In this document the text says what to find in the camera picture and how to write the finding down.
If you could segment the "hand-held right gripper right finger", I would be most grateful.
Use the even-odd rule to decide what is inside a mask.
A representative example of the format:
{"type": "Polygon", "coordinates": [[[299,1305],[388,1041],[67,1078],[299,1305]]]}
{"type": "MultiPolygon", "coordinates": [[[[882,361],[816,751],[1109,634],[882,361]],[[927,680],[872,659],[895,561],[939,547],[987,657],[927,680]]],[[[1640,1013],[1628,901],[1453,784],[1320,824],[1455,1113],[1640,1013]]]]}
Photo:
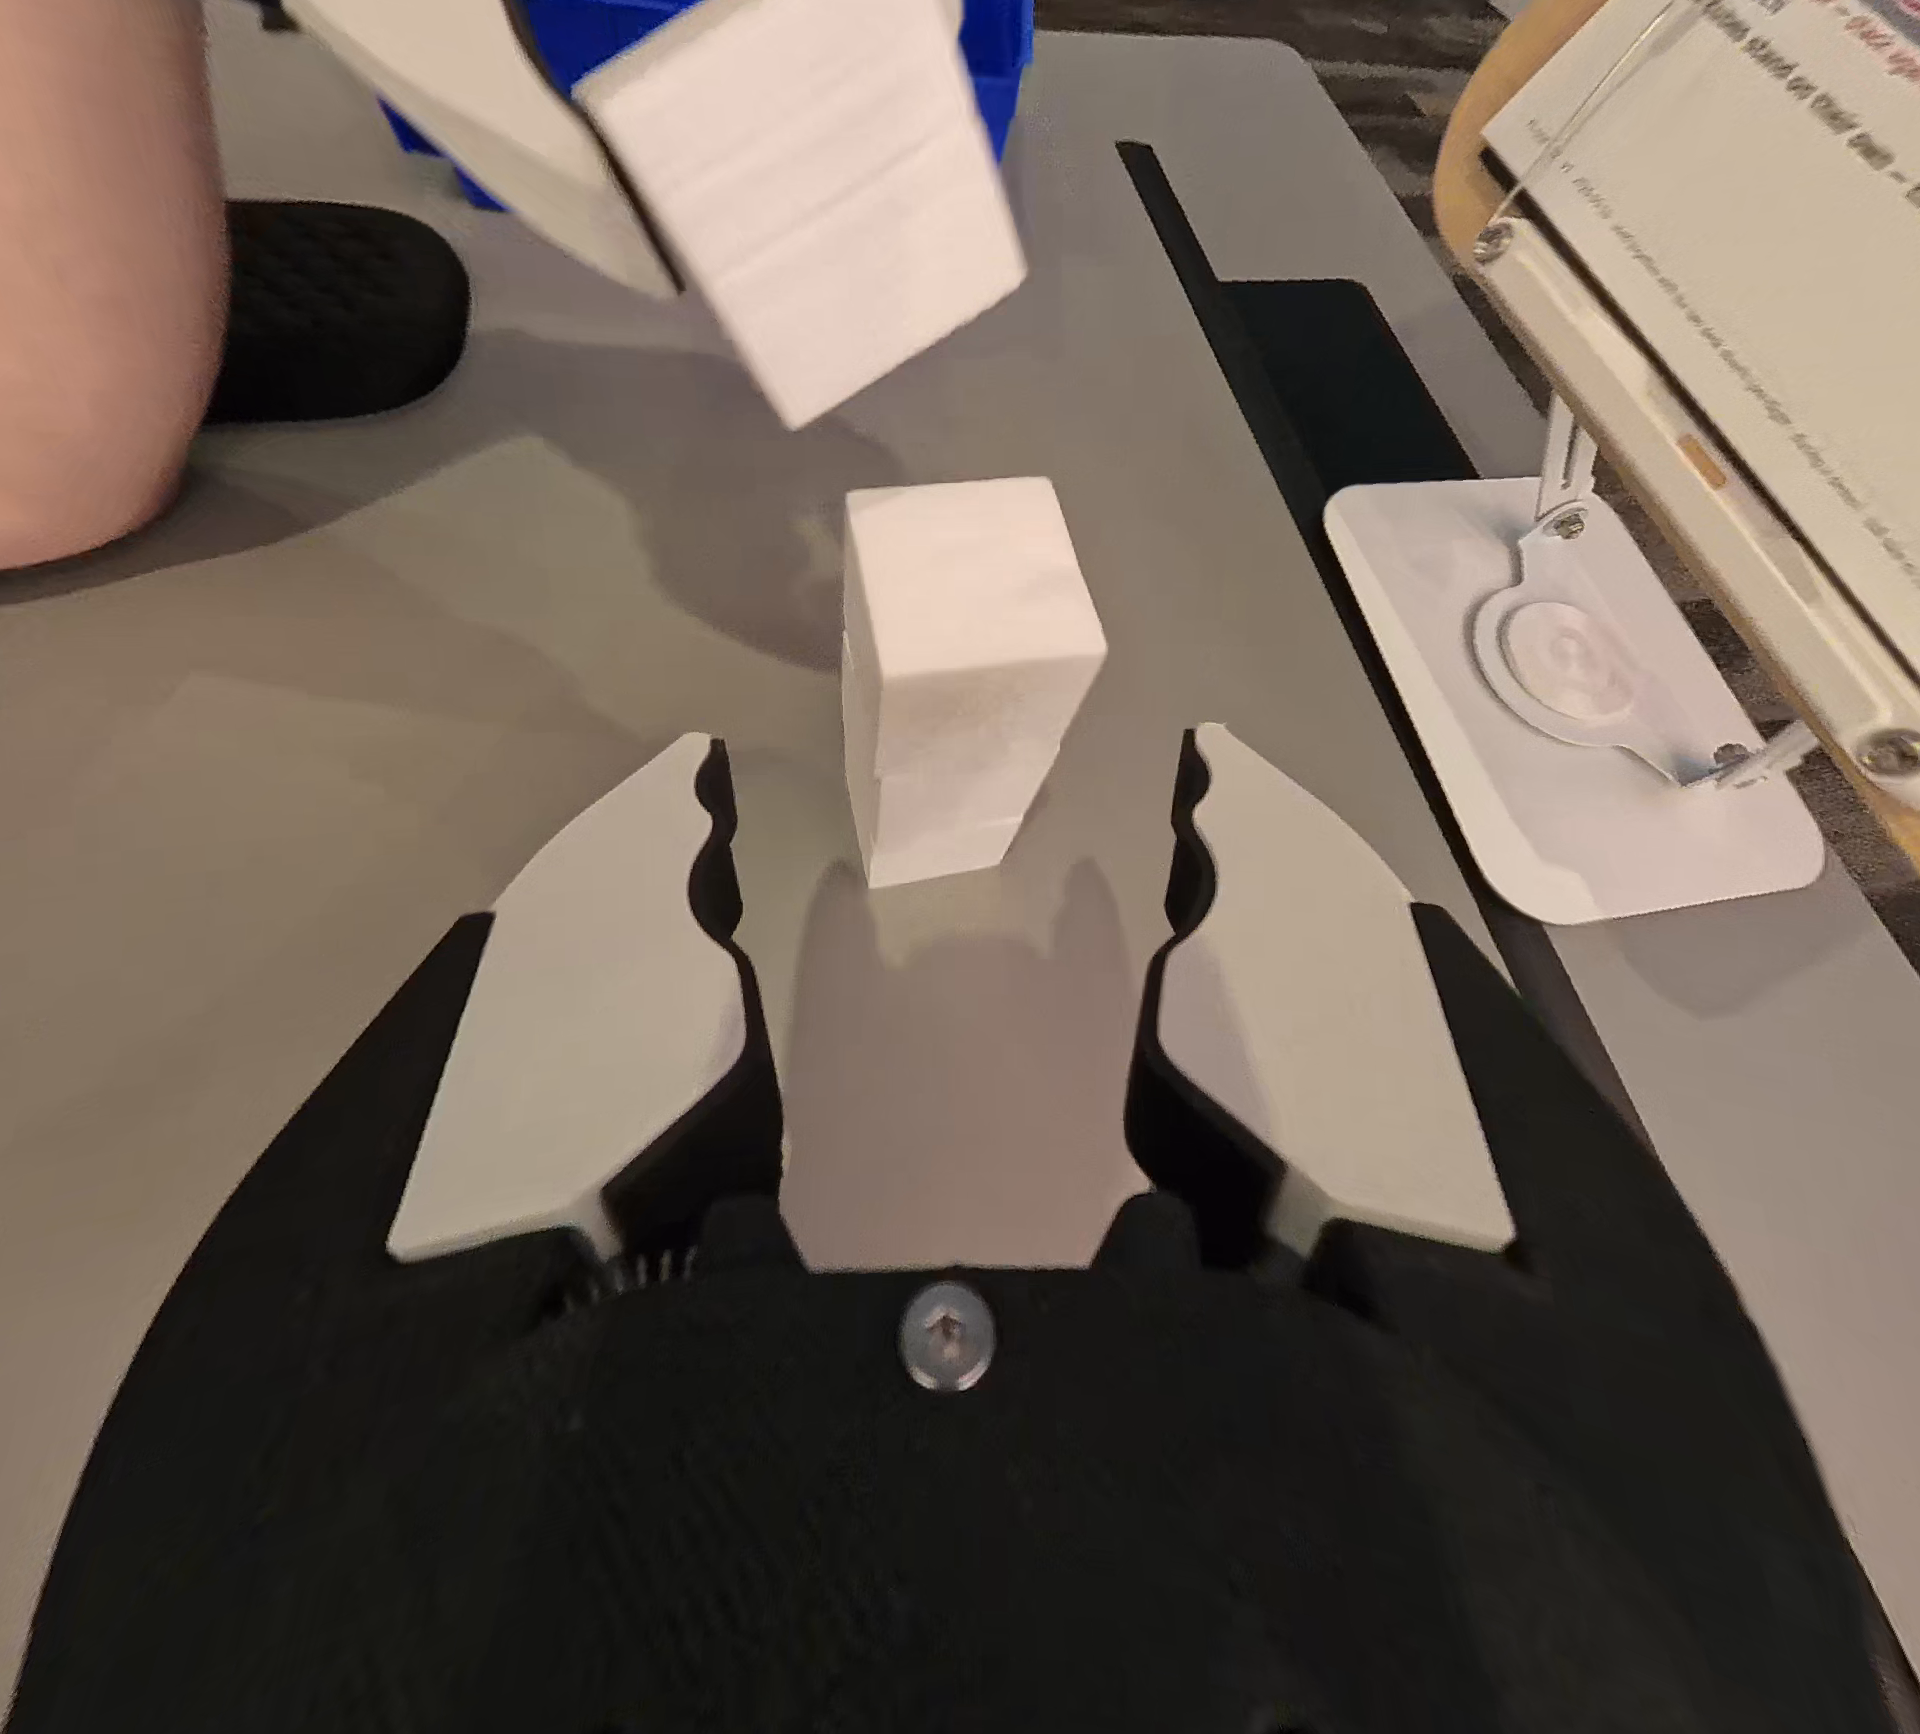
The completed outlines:
{"type": "Polygon", "coordinates": [[[1124,1140],[1188,1210],[1201,1261],[1307,1261],[1338,1224],[1507,1251],[1516,1222],[1393,868],[1216,722],[1181,739],[1170,833],[1124,1140]]]}

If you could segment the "person's left forearm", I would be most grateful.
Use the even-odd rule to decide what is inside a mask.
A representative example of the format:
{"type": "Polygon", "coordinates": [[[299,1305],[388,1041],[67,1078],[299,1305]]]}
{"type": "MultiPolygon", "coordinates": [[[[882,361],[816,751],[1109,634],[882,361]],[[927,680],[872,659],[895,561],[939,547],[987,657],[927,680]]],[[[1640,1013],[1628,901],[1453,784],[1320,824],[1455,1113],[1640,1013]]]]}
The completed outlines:
{"type": "Polygon", "coordinates": [[[199,0],[2,0],[2,570],[177,495],[227,286],[199,0]]]}

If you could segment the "white hard foam cube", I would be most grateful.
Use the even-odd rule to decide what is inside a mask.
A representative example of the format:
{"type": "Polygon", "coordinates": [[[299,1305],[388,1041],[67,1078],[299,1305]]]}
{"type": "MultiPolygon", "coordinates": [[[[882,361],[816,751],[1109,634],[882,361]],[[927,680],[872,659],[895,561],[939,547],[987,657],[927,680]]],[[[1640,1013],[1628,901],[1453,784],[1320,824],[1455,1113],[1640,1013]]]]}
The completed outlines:
{"type": "Polygon", "coordinates": [[[944,0],[701,0],[572,98],[785,427],[1025,279],[944,0]]]}
{"type": "Polygon", "coordinates": [[[887,890],[994,868],[1021,831],[1052,767],[962,785],[931,777],[846,777],[867,888],[887,890]]]}
{"type": "Polygon", "coordinates": [[[837,683],[841,764],[851,788],[969,785],[1014,790],[1040,785],[1058,762],[1069,729],[1008,729],[972,722],[935,737],[891,737],[882,726],[878,692],[843,673],[837,683]]]}
{"type": "Polygon", "coordinates": [[[878,689],[1074,712],[1107,640],[1045,475],[843,500],[843,636],[878,689]]]}

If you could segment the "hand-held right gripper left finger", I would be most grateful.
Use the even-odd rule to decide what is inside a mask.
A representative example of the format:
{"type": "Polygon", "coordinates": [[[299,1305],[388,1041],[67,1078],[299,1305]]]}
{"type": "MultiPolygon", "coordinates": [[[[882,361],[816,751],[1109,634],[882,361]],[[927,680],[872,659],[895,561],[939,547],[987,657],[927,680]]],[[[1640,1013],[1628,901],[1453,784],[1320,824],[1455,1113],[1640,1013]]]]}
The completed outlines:
{"type": "Polygon", "coordinates": [[[499,892],[388,1227],[396,1261],[539,1233],[593,1261],[695,1261],[716,1204],[779,1193],[736,831],[728,745],[687,731],[499,892]]]}

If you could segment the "printed instruction sheet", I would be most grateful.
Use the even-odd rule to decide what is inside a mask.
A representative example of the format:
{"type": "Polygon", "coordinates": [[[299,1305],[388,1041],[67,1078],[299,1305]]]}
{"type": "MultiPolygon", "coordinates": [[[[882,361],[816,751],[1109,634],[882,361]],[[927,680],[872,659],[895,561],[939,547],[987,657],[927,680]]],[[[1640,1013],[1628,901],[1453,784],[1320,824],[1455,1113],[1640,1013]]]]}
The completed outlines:
{"type": "Polygon", "coordinates": [[[1606,0],[1492,153],[1908,666],[1915,0],[1606,0]]]}

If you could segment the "wooden book stand white base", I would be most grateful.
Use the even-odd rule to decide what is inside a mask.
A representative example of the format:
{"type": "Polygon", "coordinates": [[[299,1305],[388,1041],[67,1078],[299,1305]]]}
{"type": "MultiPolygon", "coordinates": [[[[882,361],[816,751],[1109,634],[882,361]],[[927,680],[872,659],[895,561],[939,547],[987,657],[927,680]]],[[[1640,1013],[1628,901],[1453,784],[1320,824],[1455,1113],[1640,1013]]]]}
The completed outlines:
{"type": "Polygon", "coordinates": [[[1608,0],[1534,0],[1434,173],[1451,256],[1548,380],[1538,473],[1349,483],[1324,527],[1474,864],[1586,925],[1775,895],[1822,866],[1826,750],[1915,828],[1915,666],[1648,354],[1488,124],[1608,0]]]}

